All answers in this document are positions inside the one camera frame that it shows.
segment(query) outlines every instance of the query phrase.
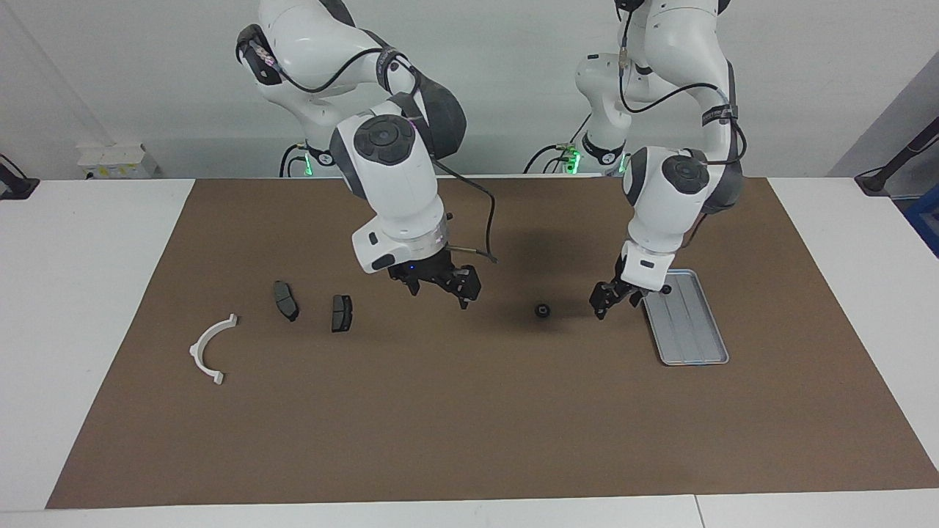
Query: brown mat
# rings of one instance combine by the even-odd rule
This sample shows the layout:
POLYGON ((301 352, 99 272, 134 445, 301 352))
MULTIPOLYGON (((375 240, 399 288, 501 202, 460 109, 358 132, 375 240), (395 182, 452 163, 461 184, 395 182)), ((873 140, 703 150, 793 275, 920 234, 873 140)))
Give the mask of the brown mat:
MULTIPOLYGON (((631 214, 618 181, 487 185, 502 263, 458 257, 484 285, 461 312, 358 269, 348 237, 371 214, 341 181, 196 183, 48 506, 939 487, 766 181, 677 262, 731 352, 704 368, 662 366, 641 311, 591 314, 631 214), (330 333, 338 293, 350 334, 330 333), (232 312, 216 386, 188 349, 232 312)), ((441 195, 454 242, 482 243, 485 197, 441 195)))

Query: cable clip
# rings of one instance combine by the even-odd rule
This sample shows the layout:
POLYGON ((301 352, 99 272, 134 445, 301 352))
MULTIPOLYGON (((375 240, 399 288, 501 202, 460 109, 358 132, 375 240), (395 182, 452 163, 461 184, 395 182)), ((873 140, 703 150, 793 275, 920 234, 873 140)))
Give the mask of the cable clip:
POLYGON ((720 119, 720 124, 726 125, 737 118, 738 107, 736 104, 725 104, 715 106, 701 116, 701 126, 706 127, 709 123, 720 119))
POLYGON ((381 54, 378 56, 378 59, 375 61, 375 70, 378 78, 378 85, 382 88, 385 88, 385 91, 391 93, 392 89, 388 82, 388 70, 395 69, 400 66, 400 64, 395 63, 395 59, 402 57, 404 54, 392 47, 382 48, 381 54))

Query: black cable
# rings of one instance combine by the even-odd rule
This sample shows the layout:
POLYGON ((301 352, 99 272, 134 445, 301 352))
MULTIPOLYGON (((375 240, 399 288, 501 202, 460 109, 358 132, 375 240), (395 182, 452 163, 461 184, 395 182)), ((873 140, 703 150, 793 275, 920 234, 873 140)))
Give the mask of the black cable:
POLYGON ((10 158, 8 158, 7 156, 4 156, 3 154, 0 154, 0 159, 3 159, 3 161, 7 162, 7 164, 9 164, 9 166, 11 166, 11 167, 13 167, 14 169, 16 169, 16 172, 20 173, 20 176, 22 176, 23 179, 26 179, 26 173, 24 173, 23 170, 22 170, 19 166, 17 166, 16 163, 13 162, 13 160, 11 160, 10 158))
POLYGON ((553 149, 556 148, 556 147, 557 147, 556 145, 548 145, 547 147, 542 148, 541 150, 539 150, 538 152, 536 152, 534 156, 531 156, 531 159, 529 160, 529 163, 528 163, 527 165, 525 165, 525 171, 524 171, 522 174, 528 174, 528 171, 531 170, 531 166, 534 165, 534 163, 535 163, 536 161, 538 161, 538 158, 540 158, 540 157, 542 156, 542 154, 544 154, 545 152, 548 152, 548 151, 550 151, 550 150, 553 150, 553 149))
POLYGON ((694 231, 691 231, 691 236, 688 238, 688 241, 685 242, 684 244, 682 244, 682 247, 679 248, 679 249, 685 249, 686 247, 688 247, 689 245, 691 245, 691 242, 694 241, 695 236, 698 235, 698 230, 701 229, 701 224, 704 224, 704 221, 705 221, 705 220, 707 220, 707 215, 706 215, 706 214, 702 214, 702 215, 701 215, 701 218, 698 220, 698 224, 695 225, 695 230, 694 230, 694 231))
POLYGON ((546 164, 545 164, 545 168, 542 169, 541 173, 542 173, 542 174, 547 174, 547 166, 550 165, 550 164, 552 164, 552 163, 554 163, 554 164, 555 164, 555 165, 554 165, 554 168, 551 169, 551 174, 554 174, 555 172, 558 171, 558 165, 560 165, 561 162, 563 162, 563 161, 564 161, 564 157, 563 157, 563 156, 558 156, 557 158, 555 158, 555 159, 549 161, 548 163, 546 163, 546 164))
MULTIPOLYGON (((593 115, 593 113, 589 113, 589 114, 587 114, 586 117, 584 117, 584 122, 580 123, 580 128, 577 129, 577 132, 574 132, 574 135, 571 136, 571 140, 568 141, 567 143, 574 143, 574 141, 577 140, 577 137, 578 137, 578 136, 580 135, 580 133, 584 130, 584 127, 587 126, 587 121, 590 121, 590 118, 591 118, 592 115, 593 115)), ((551 172, 552 172, 552 173, 557 172, 557 170, 558 170, 558 165, 560 165, 560 164, 561 164, 561 162, 555 163, 554 168, 551 169, 551 172)))
POLYGON ((346 61, 346 63, 345 63, 338 71, 336 71, 336 72, 333 74, 333 76, 330 78, 329 81, 326 82, 326 84, 324 84, 324 85, 322 85, 322 86, 319 86, 319 87, 316 87, 316 88, 308 88, 308 87, 306 87, 306 86, 302 86, 302 85, 297 84, 297 82, 294 81, 293 79, 291 79, 290 76, 287 75, 287 72, 284 71, 283 69, 280 70, 280 73, 281 73, 281 75, 284 76, 284 78, 285 78, 291 85, 295 86, 297 89, 299 89, 299 90, 301 90, 301 91, 304 91, 304 92, 306 92, 306 93, 308 93, 308 94, 318 94, 319 92, 321 92, 321 91, 323 91, 323 90, 329 88, 330 86, 332 86, 332 83, 335 83, 335 82, 336 82, 336 79, 339 79, 339 76, 342 75, 343 73, 345 73, 346 70, 348 70, 348 68, 349 68, 350 66, 352 66, 352 63, 354 63, 355 61, 359 60, 360 58, 362 58, 362 57, 364 57, 364 56, 366 56, 366 55, 370 55, 370 54, 380 54, 381 51, 382 51, 381 48, 369 48, 369 49, 367 49, 367 50, 362 50, 362 51, 358 52, 357 54, 354 54, 354 55, 352 56, 352 58, 348 59, 348 61, 346 61))
POLYGON ((298 148, 303 148, 303 145, 299 145, 295 143, 294 145, 291 145, 290 148, 284 151, 284 157, 281 158, 281 170, 277 173, 277 178, 284 177, 284 170, 286 169, 286 166, 287 166, 287 159, 290 158, 290 153, 298 148))
POLYGON ((442 169, 444 172, 446 172, 446 173, 449 174, 450 176, 452 176, 452 177, 454 177, 454 178, 456 178, 456 179, 459 179, 460 181, 462 181, 463 183, 466 183, 466 184, 469 185, 470 187, 472 187, 472 188, 474 188, 474 189, 476 189, 476 190, 478 190, 478 191, 481 191, 481 192, 485 193, 487 196, 489 196, 489 202, 490 202, 490 205, 489 205, 489 219, 488 219, 488 220, 486 221, 486 223, 485 223, 485 251, 483 252, 483 251, 480 251, 480 250, 477 249, 477 250, 476 250, 476 255, 484 256, 484 257, 488 258, 489 260, 491 260, 493 264, 498 264, 498 263, 499 263, 499 260, 496 258, 496 256, 494 256, 494 255, 492 254, 492 220, 493 220, 493 218, 495 218, 495 216, 496 216, 496 196, 494 196, 492 193, 490 193, 489 190, 486 189, 486 187, 483 187, 483 186, 480 185, 479 183, 476 183, 475 181, 473 181, 473 180, 471 180, 471 179, 467 179, 466 177, 463 177, 463 176, 461 176, 461 175, 459 175, 459 174, 456 174, 456 172, 455 172, 453 169, 451 169, 450 167, 448 167, 447 165, 445 165, 445 164, 443 164, 443 163, 441 163, 441 162, 439 162, 439 161, 437 161, 437 160, 434 160, 434 165, 436 165, 437 167, 439 167, 440 169, 442 169))
POLYGON ((297 156, 296 158, 293 158, 290 160, 290 163, 287 164, 287 177, 288 178, 293 178, 293 176, 291 176, 290 169, 293 167, 294 162, 303 162, 303 164, 306 164, 306 158, 304 158, 303 156, 297 156))
POLYGON ((622 44, 620 45, 621 48, 625 49, 626 47, 626 43, 629 40, 629 26, 632 23, 633 23, 633 11, 629 11, 629 16, 626 17, 626 27, 623 28, 623 40, 622 40, 622 44))
POLYGON ((740 138, 740 152, 737 154, 737 157, 723 162, 707 162, 705 165, 733 165, 734 163, 739 163, 740 160, 743 160, 744 156, 747 155, 747 137, 744 135, 744 131, 740 128, 740 125, 737 124, 736 117, 731 118, 731 130, 740 138))
POLYGON ((658 101, 656 101, 656 102, 650 104, 649 106, 646 106, 646 107, 644 107, 644 108, 636 109, 636 108, 630 107, 630 106, 629 106, 629 103, 626 102, 626 96, 623 94, 623 73, 620 72, 620 101, 623 103, 623 106, 626 108, 626 110, 628 110, 628 111, 629 111, 630 113, 632 113, 632 114, 641 114, 641 113, 643 113, 643 112, 648 112, 649 110, 652 110, 653 108, 655 108, 655 107, 658 106, 659 104, 662 104, 663 102, 668 101, 669 99, 675 97, 676 95, 678 95, 678 94, 680 94, 680 93, 683 93, 683 92, 686 92, 686 91, 688 91, 688 90, 693 90, 693 89, 695 89, 695 88, 711 88, 711 89, 714 90, 715 92, 720 93, 720 88, 718 88, 718 87, 715 86, 715 85, 712 85, 711 83, 695 83, 695 84, 693 84, 693 85, 682 86, 681 88, 678 88, 677 90, 672 91, 671 93, 669 93, 669 95, 667 95, 667 96, 663 97, 662 99, 660 99, 660 100, 658 100, 658 101))
POLYGON ((417 68, 414 68, 413 66, 407 66, 405 68, 408 68, 408 71, 410 71, 411 76, 414 77, 414 87, 411 89, 411 93, 410 93, 410 96, 414 97, 415 95, 417 95, 417 91, 421 89, 421 78, 423 76, 421 75, 421 72, 417 68))

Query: black strap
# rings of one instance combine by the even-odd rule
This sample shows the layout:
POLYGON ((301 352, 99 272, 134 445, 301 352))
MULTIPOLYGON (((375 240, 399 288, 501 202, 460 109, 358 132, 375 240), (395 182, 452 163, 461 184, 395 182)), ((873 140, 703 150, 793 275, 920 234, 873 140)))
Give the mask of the black strap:
POLYGON ((736 104, 725 104, 723 106, 715 106, 711 110, 708 110, 701 116, 701 126, 706 127, 708 123, 712 123, 720 119, 722 125, 726 125, 731 122, 732 119, 737 118, 737 112, 739 109, 736 104))
POLYGON ((405 119, 410 121, 411 124, 414 125, 414 128, 417 129, 417 133, 421 135, 421 139, 423 140, 423 144, 427 147, 427 153, 430 154, 430 158, 435 160, 437 156, 434 152, 434 142, 432 141, 430 125, 427 124, 427 120, 421 113, 421 109, 418 107, 414 98, 405 92, 398 92, 389 97, 388 101, 397 104, 398 107, 401 108, 405 119))
POLYGON ((600 164, 602 165, 614 164, 616 160, 619 159, 620 154, 623 153, 623 147, 624 147, 624 145, 619 146, 618 148, 615 148, 613 150, 607 150, 606 148, 598 147, 597 145, 594 145, 593 143, 591 143, 590 137, 587 134, 584 134, 583 145, 584 145, 584 150, 586 150, 588 154, 596 158, 597 161, 599 161, 600 164))
POLYGON ((343 0, 319 0, 319 3, 330 12, 332 18, 337 21, 355 27, 355 21, 352 20, 352 15, 349 14, 346 4, 343 3, 343 0))
POLYGON ((386 92, 391 93, 392 89, 388 84, 388 69, 394 64, 394 59, 399 56, 404 56, 396 48, 392 47, 391 44, 384 41, 381 37, 372 33, 367 29, 363 29, 366 35, 372 38, 379 46, 381 46, 381 54, 378 55, 378 59, 375 61, 375 75, 378 79, 378 85, 382 88, 385 88, 386 92))

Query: white wall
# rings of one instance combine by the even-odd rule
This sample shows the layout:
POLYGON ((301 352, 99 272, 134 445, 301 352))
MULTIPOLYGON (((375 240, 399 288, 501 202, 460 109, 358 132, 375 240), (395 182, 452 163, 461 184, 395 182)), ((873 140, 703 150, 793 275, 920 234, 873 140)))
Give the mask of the white wall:
MULTIPOLYGON (((235 60, 256 0, 3 2, 108 135, 143 142, 169 177, 273 176, 300 139, 235 60)), ((359 26, 461 100, 469 131, 452 165, 469 173, 520 171, 536 149, 566 140, 589 110, 574 86, 578 60, 616 46, 609 0, 346 3, 359 26)), ((736 0, 720 36, 738 75, 746 171, 822 176, 939 49, 939 3, 736 0)), ((89 134, 7 45, 0 88, 0 150, 37 176, 77 176, 72 147, 89 134)), ((351 113, 382 97, 368 88, 342 106, 351 113)), ((699 141, 691 99, 643 117, 634 148, 699 141)))

